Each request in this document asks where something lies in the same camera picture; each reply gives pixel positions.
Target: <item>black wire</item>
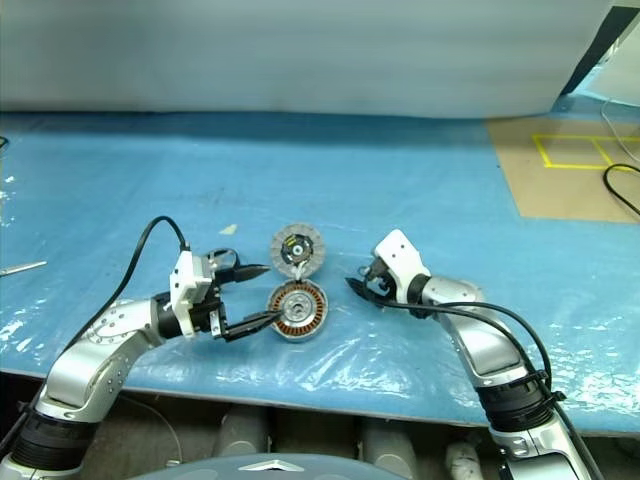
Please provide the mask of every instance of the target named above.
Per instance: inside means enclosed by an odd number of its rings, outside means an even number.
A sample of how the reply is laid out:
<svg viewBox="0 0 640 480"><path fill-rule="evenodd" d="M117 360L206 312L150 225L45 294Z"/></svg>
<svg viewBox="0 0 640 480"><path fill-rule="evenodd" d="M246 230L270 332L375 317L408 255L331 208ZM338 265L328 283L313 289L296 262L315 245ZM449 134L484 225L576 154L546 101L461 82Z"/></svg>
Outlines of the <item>black wire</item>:
<svg viewBox="0 0 640 480"><path fill-rule="evenodd" d="M422 310L425 312L448 313L450 315L460 315L463 317L473 318L487 325L491 325L493 328L498 330L500 333L502 333L506 338L508 338L513 343L513 346L515 347L515 349L522 356L522 360L527 370L529 370L529 373L535 372L535 368L533 367L533 364L531 362L531 359L527 355L527 352L522 347L522 344L518 341L518 339L516 339L515 336L510 331L508 331L499 323L485 317L484 315L468 312L466 310L460 310L458 308L451 308L451 306L452 305L478 306L478 307L482 306L483 308L488 308L491 310L496 310L501 313L504 313L505 315L512 317L518 323L520 323L527 330L528 333L531 334L531 332L533 332L533 335L531 336L536 342L536 345L538 344L538 342L542 344L542 341L540 340L538 335L535 333L531 325L529 325L529 323L527 323L522 317L520 317L515 312L512 312L507 308L501 307L500 305L493 305L493 304L487 304L482 302L451 302L448 304L440 304L440 305L420 305L420 304L414 305L414 304L408 304L408 303L398 303L392 300L381 300L371 295L371 290L368 288L368 283L369 282L365 277L363 281L363 284L364 284L363 294L367 300L369 300L370 302L376 305L391 307L391 308L401 308L405 310ZM547 352L544 346L542 349L540 349L540 354L543 357L543 361L545 362L545 370L548 368L549 372L551 372L551 362L549 360L549 357L547 355ZM538 385L540 386L540 389L546 398L552 398L554 396L550 390L550 387L547 386L546 382L542 382L538 380ZM573 438L574 445L576 447L576 450L578 451L578 454L580 455L580 457L582 458L582 461L585 463L585 465L593 475L594 480L605 480L604 476L602 475L602 472L600 471L600 468L598 467L598 464L593 459L593 456L591 455L589 448L584 443L584 440L582 440L582 437L580 436L575 426L571 422L571 419L568 417L568 415L565 413L565 411L557 401L553 402L553 406L556 412L558 413L558 415L560 416L560 418L562 419L562 422L567 427L567 430L569 431L569 435Z"/></svg>
<svg viewBox="0 0 640 480"><path fill-rule="evenodd" d="M524 328L533 342L536 344L536 348L538 352L540 352L540 357L542 357L542 363L544 364L544 370L547 373L547 378L545 380L545 384L547 388L551 389L552 384L552 372L551 372L551 359L549 358L549 354L547 353L547 349L542 343L542 340L533 329L533 327L527 322L524 318L518 315L516 312L509 310L501 305L495 305L493 303L485 303L485 302L447 302L439 304L441 307L478 307L478 308L486 308L488 310L495 310L496 312L503 313L511 318L513 318L516 322L518 322L522 328Z"/></svg>
<svg viewBox="0 0 640 480"><path fill-rule="evenodd" d="M100 307L100 309L89 319L89 321L86 322L82 326L82 328L80 330L78 330L78 333L76 333L73 336L73 338L67 343L67 345L64 347L64 349L62 350L60 355L62 355L74 343L76 343L82 337L82 335L84 335L84 333L89 329L89 327L91 325L93 325L93 323L96 320L98 320L98 318L100 318L100 316L120 296L122 291L125 289L125 287L129 283L129 280L131 280L131 276L133 275L133 272L134 272L136 266L138 265L138 260L140 259L140 255L142 254L142 250L144 249L144 246L147 243L147 239L149 238L149 234L151 234L151 231L153 230L153 228L158 223L160 223L162 221L167 222L171 226L171 228L173 228L173 231L176 233L176 236L178 237L178 241L180 242L180 250L189 250L189 245L187 244L187 242L186 242L186 240L184 238L184 235L182 235L182 232L180 231L180 227L178 227L178 225L176 224L176 222L172 218L167 217L166 215L161 215L161 216L156 217L153 220L151 220L149 222L149 224L145 227L145 229L142 232L142 234L140 235L140 239L138 240L138 244L136 245L136 248L133 251L133 255L131 256L131 260L129 261L129 266L127 267L127 271L125 272L124 276L122 277L122 280L120 281L120 284L118 285L118 287L115 289L113 294L109 297L109 299L104 303L104 305L102 305L102 307ZM18 420L13 424L11 429L9 429L9 431L4 436L2 441L0 441L0 455L2 455L2 456L5 455L5 450L9 447L10 443L15 438L16 433L22 427L24 422L26 421L27 416L29 414L29 410L33 410L35 408L36 404L38 403L38 399L40 398L40 394L42 393L42 389L44 388L45 382L46 382L46 378L42 382L42 385L40 385L40 388L36 392L36 394L33 397L33 399L31 400L31 403L29 404L29 407L26 407L22 411L22 413L18 417Z"/></svg>
<svg viewBox="0 0 640 480"><path fill-rule="evenodd" d="M613 165L609 165L602 174L602 182L604 183L604 186L607 188L609 193L620 200L622 203L624 203L627 207L629 207L636 215L640 216L640 207L631 203L626 197L621 195L615 188L613 188L611 186L611 183L609 183L609 173L611 173L611 171L615 170L616 168L629 168L636 173L640 173L640 168L634 167L633 165L628 165L626 163L614 163Z"/></svg>

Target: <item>blue plastic sheet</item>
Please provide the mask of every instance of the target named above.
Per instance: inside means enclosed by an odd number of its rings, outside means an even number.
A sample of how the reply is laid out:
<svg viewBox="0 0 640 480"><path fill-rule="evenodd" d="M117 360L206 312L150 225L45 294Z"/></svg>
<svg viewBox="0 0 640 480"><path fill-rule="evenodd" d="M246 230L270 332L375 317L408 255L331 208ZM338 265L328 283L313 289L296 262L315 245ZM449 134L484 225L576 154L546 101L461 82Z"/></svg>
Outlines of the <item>blue plastic sheet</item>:
<svg viewBox="0 0 640 480"><path fill-rule="evenodd" d="M174 217L197 252L229 246L263 263L271 236L303 221L327 245L312 277L330 302L319 336L173 339L139 360L127 387L484 423L441 327L380 311L343 281L401 228L434 273L480 285L534 325L578 427L640 430L640 229L521 218L480 121L34 114L5 116L3 134L12 144L3 153L2 265L49 262L0 279L4 371L46 374L111 294L152 217ZM232 224L235 234L219 233ZM125 296L167 290L177 254L173 233L154 231ZM284 280L270 272L226 287L230 321L264 309Z"/></svg>

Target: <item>white backdrop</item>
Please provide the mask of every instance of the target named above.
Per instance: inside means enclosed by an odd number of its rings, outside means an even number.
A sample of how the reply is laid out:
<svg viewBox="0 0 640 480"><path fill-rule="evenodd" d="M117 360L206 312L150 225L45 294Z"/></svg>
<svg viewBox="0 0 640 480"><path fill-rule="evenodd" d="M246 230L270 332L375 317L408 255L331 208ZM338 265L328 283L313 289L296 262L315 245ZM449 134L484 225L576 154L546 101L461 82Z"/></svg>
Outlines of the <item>white backdrop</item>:
<svg viewBox="0 0 640 480"><path fill-rule="evenodd" d="M6 110L551 108L610 0L4 0Z"/></svg>

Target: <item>metal disc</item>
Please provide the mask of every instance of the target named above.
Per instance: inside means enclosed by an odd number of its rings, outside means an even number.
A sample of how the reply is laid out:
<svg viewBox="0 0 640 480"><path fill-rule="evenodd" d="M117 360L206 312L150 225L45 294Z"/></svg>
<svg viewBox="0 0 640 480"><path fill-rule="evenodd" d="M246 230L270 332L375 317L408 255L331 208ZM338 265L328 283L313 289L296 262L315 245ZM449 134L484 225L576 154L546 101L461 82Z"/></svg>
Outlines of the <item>metal disc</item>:
<svg viewBox="0 0 640 480"><path fill-rule="evenodd" d="M308 340L318 333L329 310L324 291L315 283L290 280L276 288L269 297L268 310L281 310L273 328L292 342Z"/></svg>
<svg viewBox="0 0 640 480"><path fill-rule="evenodd" d="M274 266L296 280L316 272L324 262L325 253L320 233L304 223L284 227L273 236L270 247Z"/></svg>

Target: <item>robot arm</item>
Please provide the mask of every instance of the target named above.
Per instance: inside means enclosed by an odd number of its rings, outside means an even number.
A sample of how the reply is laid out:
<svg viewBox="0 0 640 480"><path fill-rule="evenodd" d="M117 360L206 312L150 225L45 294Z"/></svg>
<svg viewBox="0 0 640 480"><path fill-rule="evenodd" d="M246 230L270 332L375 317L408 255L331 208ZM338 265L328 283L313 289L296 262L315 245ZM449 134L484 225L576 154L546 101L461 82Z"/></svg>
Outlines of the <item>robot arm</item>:
<svg viewBox="0 0 640 480"><path fill-rule="evenodd" d="M420 318L433 313L427 306L484 301L480 289L468 282L431 275L400 230L387 235L373 254L374 261L364 272L365 281L348 279L356 293L367 300L380 305L389 304L389 300L403 306L422 305L424 308L409 308ZM375 279L381 280L386 296L368 289L368 283ZM482 315L508 332L490 309L465 305L458 311ZM593 480L543 390L541 373L527 368L511 340L491 325L456 314L453 309L437 314L436 319L451 336L485 410L491 435L505 457L501 478Z"/></svg>
<svg viewBox="0 0 640 480"><path fill-rule="evenodd" d="M165 340L210 331L235 340L271 324L278 312L254 314L229 326L220 286L268 270L262 265L219 268L218 256L180 253L170 292L114 304L55 361L35 407L0 464L3 480L71 478L136 360Z"/></svg>

